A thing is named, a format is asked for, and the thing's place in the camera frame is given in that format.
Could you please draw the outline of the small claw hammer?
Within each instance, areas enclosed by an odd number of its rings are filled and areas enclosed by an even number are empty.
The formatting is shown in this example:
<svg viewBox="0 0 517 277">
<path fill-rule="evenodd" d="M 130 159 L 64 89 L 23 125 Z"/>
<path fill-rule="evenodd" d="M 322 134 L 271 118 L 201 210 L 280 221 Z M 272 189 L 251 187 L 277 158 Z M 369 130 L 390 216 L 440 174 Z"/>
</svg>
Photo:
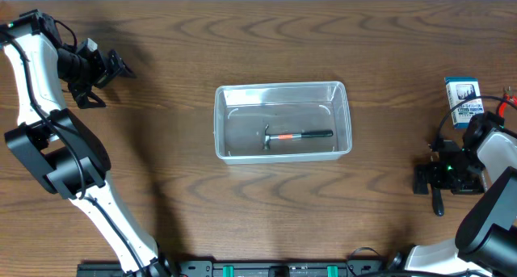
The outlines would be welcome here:
<svg viewBox="0 0 517 277">
<path fill-rule="evenodd" d="M 331 129 L 317 130 L 312 132 L 299 132 L 299 133 L 285 133 L 285 134 L 270 134 L 268 132 L 269 125 L 267 124 L 264 128 L 263 134 L 263 150 L 268 151 L 270 149 L 271 141 L 286 141 L 295 140 L 301 138 L 324 138 L 332 137 L 334 132 Z"/>
</svg>

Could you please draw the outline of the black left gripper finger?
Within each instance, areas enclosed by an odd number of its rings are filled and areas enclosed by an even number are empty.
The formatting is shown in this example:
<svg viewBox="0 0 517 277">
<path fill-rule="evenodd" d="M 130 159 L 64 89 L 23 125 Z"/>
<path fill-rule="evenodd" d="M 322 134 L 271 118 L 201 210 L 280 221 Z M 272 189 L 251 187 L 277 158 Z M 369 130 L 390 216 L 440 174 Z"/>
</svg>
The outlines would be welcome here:
<svg viewBox="0 0 517 277">
<path fill-rule="evenodd" d="M 107 56 L 108 64 L 108 77 L 124 77 L 124 78 L 135 78 L 136 74 L 125 64 L 124 60 L 114 49 L 108 52 Z"/>
<path fill-rule="evenodd" d="M 106 103 L 91 91 L 82 92 L 74 97 L 74 100 L 80 109 L 105 108 Z"/>
</svg>

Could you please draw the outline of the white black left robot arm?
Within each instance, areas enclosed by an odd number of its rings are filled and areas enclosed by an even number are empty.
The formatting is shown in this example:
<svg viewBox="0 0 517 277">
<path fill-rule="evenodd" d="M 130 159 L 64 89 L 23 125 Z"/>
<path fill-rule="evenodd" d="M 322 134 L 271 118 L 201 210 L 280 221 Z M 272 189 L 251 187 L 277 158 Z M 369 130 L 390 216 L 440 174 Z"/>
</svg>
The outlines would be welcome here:
<svg viewBox="0 0 517 277">
<path fill-rule="evenodd" d="M 134 73 L 115 50 L 102 53 L 92 39 L 64 43 L 62 24 L 31 10 L 1 26 L 19 98 L 17 126 L 5 133 L 6 145 L 48 193 L 87 215 L 115 252 L 122 276 L 173 276 L 158 243 L 116 191 L 102 142 L 63 95 L 69 92 L 81 109 L 104 108 L 92 90 Z"/>
</svg>

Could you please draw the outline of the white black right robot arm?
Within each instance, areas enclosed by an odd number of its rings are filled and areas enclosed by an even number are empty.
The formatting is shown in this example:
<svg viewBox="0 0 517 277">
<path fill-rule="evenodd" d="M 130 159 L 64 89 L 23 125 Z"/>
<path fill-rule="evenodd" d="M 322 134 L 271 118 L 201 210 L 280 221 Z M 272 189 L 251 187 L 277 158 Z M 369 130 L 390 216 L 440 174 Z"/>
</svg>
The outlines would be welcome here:
<svg viewBox="0 0 517 277">
<path fill-rule="evenodd" d="M 445 276 L 516 274 L 516 135 L 491 112 L 475 115 L 462 146 L 438 138 L 438 160 L 414 168 L 413 191 L 431 195 L 433 211 L 444 214 L 442 191 L 479 195 L 453 239 L 414 246 L 402 268 Z"/>
</svg>

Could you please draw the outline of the black yellow screwdriver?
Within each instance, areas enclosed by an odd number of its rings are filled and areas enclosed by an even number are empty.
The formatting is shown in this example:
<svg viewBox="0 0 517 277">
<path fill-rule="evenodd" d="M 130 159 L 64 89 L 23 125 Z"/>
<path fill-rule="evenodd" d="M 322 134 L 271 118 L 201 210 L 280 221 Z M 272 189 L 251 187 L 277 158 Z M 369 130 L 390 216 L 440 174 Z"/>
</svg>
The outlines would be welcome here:
<svg viewBox="0 0 517 277">
<path fill-rule="evenodd" d="M 443 216 L 444 215 L 444 205 L 443 205 L 443 199 L 440 192 L 440 189 L 431 188 L 431 195 L 432 195 L 432 208 L 434 214 L 437 216 Z"/>
</svg>

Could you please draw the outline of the clear plastic container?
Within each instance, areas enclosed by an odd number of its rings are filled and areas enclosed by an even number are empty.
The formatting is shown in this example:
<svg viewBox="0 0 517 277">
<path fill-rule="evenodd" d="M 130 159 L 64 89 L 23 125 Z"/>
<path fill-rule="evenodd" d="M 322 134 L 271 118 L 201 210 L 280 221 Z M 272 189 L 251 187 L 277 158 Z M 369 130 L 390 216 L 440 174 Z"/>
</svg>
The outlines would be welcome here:
<svg viewBox="0 0 517 277">
<path fill-rule="evenodd" d="M 271 141 L 270 134 L 331 129 L 332 137 Z M 347 91 L 340 81 L 220 86 L 215 93 L 216 155 L 227 165 L 337 160 L 352 149 Z"/>
</svg>

